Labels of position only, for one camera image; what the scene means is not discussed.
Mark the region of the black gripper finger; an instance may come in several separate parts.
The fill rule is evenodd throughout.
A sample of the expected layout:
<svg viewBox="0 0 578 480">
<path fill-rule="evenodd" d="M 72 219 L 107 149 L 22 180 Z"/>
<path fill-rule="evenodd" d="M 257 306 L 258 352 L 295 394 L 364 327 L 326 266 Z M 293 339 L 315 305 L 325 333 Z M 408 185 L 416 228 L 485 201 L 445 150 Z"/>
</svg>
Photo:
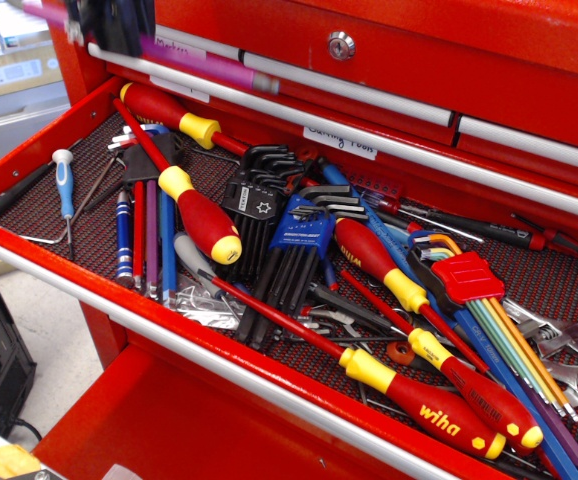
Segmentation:
<svg viewBox="0 0 578 480">
<path fill-rule="evenodd" d="M 142 43 L 155 35 L 152 0 L 67 1 L 68 39 L 83 46 L 92 38 L 105 51 L 140 57 Z"/>
</svg>

